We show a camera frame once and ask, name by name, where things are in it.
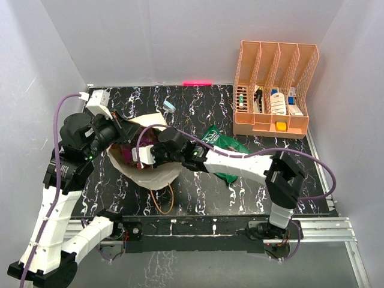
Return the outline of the purple snack packet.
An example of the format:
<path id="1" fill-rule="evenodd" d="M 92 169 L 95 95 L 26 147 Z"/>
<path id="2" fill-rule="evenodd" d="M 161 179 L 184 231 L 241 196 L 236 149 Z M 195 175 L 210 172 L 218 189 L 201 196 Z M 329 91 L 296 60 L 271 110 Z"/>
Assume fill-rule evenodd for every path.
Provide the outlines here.
<path id="1" fill-rule="evenodd" d="M 123 156 L 125 163 L 129 166 L 136 166 L 137 160 L 134 158 L 132 149 L 136 147 L 142 131 L 143 127 L 136 133 L 130 143 L 121 146 L 121 155 Z M 158 143 L 158 131 L 155 128 L 150 128 L 143 134 L 139 146 L 144 147 L 148 145 L 154 145 L 156 143 Z"/>

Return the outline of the brown paper bag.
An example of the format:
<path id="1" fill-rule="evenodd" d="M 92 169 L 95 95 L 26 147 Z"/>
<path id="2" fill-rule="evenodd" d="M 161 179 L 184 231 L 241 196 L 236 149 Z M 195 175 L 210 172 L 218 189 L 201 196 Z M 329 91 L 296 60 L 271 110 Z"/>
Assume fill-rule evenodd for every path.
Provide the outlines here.
<path id="1" fill-rule="evenodd" d="M 136 118 L 129 119 L 128 122 L 131 124 L 139 124 L 142 128 L 146 128 L 152 124 L 167 125 L 166 120 L 160 112 L 138 116 Z M 156 209 L 161 214 L 169 214 L 173 208 L 175 199 L 173 188 L 170 184 L 179 176 L 182 168 L 181 164 L 167 163 L 156 169 L 144 168 L 140 170 L 136 167 L 136 162 L 134 162 L 134 166 L 128 165 L 124 160 L 122 152 L 120 152 L 121 149 L 119 149 L 120 148 L 117 148 L 117 145 L 112 145 L 107 149 L 107 154 L 114 168 L 119 170 L 126 177 L 130 178 L 138 186 L 147 189 L 154 201 Z M 155 199 L 154 191 L 158 191 L 166 187 L 170 188 L 171 203 L 169 210 L 164 212 L 161 210 L 157 200 Z"/>

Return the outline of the green chips bag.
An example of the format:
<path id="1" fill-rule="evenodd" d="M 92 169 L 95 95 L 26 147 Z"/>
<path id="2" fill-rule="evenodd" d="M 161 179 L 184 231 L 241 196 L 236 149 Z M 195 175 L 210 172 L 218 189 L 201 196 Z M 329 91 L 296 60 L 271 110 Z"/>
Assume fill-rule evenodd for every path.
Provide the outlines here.
<path id="1" fill-rule="evenodd" d="M 249 154 L 250 151 L 239 141 L 223 135 L 215 125 L 211 125 L 200 138 L 201 141 L 219 148 Z"/>

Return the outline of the red brown snack box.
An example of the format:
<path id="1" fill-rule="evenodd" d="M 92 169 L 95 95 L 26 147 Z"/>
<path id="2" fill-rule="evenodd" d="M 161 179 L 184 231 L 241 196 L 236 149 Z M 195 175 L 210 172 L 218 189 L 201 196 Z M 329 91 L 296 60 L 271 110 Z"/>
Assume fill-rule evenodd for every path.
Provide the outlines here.
<path id="1" fill-rule="evenodd" d="M 137 166 L 137 168 L 138 168 L 139 170 L 142 170 L 142 169 L 146 169 L 146 168 L 152 167 L 153 164 L 154 164 L 153 161 L 150 161 L 150 162 L 148 162 L 148 163 L 146 163 L 146 162 L 137 162 L 137 163 L 136 163 L 136 166 Z"/>

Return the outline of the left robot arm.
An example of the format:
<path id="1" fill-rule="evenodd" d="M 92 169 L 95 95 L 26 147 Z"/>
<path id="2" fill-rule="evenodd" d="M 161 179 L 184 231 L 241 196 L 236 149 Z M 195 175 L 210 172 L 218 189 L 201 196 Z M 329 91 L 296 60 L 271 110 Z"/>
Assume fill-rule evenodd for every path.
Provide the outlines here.
<path id="1" fill-rule="evenodd" d="M 122 216 L 103 209 L 76 236 L 64 236 L 74 206 L 94 170 L 93 160 L 112 144 L 130 143 L 141 126 L 125 121 L 118 114 L 75 113 L 56 127 L 50 163 L 43 179 L 43 200 L 31 240 L 20 260 L 8 267 L 7 274 L 23 287 L 68 287 L 79 263 L 106 239 L 118 239 L 124 232 Z"/>

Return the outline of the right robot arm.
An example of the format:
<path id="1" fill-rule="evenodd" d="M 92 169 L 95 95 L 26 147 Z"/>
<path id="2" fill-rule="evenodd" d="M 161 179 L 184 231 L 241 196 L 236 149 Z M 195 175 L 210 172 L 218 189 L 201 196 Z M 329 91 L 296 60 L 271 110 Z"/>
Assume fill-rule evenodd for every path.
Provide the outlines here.
<path id="1" fill-rule="evenodd" d="M 251 156 L 191 141 L 180 131 L 167 128 L 150 147 L 149 159 L 153 167 L 180 163 L 194 172 L 225 173 L 265 184 L 272 201 L 269 218 L 248 226 L 247 235 L 253 239 L 287 239 L 289 222 L 305 179 L 305 173 L 288 153 Z"/>

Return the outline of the light blue stapler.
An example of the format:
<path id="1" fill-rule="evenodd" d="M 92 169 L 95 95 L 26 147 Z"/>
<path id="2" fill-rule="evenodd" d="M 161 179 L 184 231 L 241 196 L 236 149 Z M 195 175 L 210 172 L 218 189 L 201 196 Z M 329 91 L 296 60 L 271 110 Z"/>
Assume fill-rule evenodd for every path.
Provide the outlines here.
<path id="1" fill-rule="evenodd" d="M 168 113 L 174 113 L 176 111 L 176 107 L 167 100 L 163 102 L 163 109 Z"/>

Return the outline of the pink tape strip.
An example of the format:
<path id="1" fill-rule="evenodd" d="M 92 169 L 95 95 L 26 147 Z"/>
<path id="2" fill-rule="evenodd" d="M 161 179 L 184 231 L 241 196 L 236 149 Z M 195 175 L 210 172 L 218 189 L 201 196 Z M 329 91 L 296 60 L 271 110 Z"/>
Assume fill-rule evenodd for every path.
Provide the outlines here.
<path id="1" fill-rule="evenodd" d="M 212 82 L 204 80 L 189 80 L 184 81 L 183 86 L 211 86 Z"/>

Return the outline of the yellow sticky notes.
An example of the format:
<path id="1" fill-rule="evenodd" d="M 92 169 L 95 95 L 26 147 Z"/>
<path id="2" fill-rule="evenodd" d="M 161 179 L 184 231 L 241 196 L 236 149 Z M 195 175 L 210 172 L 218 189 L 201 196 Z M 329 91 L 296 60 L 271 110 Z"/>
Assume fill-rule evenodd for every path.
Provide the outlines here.
<path id="1" fill-rule="evenodd" d="M 286 122 L 277 121 L 275 123 L 275 129 L 278 132 L 286 132 L 287 131 L 287 123 Z"/>

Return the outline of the white labelled bottle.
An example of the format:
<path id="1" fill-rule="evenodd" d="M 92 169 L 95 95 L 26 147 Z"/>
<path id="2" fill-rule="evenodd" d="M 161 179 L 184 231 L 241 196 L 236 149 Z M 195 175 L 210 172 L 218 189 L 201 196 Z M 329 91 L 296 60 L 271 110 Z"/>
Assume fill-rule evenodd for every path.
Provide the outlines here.
<path id="1" fill-rule="evenodd" d="M 270 96 L 269 100 L 273 115 L 287 115 L 286 101 L 283 93 L 276 92 Z"/>

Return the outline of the orange desk organizer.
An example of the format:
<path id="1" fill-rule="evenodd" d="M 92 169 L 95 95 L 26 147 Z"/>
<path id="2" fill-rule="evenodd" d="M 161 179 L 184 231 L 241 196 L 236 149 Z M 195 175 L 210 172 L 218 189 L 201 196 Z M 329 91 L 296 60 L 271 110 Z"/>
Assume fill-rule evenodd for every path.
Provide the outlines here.
<path id="1" fill-rule="evenodd" d="M 319 60 L 316 44 L 241 41 L 233 84 L 233 133 L 303 139 L 306 95 Z M 271 113 L 270 96 L 283 93 L 287 115 Z M 286 132 L 275 129 L 287 123 Z"/>

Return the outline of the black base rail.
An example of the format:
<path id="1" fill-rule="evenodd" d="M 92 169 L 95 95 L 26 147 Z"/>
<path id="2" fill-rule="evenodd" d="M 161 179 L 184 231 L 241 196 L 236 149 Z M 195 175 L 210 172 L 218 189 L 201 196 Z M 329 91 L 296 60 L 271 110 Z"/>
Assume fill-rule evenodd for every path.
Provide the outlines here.
<path id="1" fill-rule="evenodd" d="M 285 229 L 252 216 L 124 217 L 127 251 L 246 251 L 263 253 L 266 240 L 283 242 Z"/>

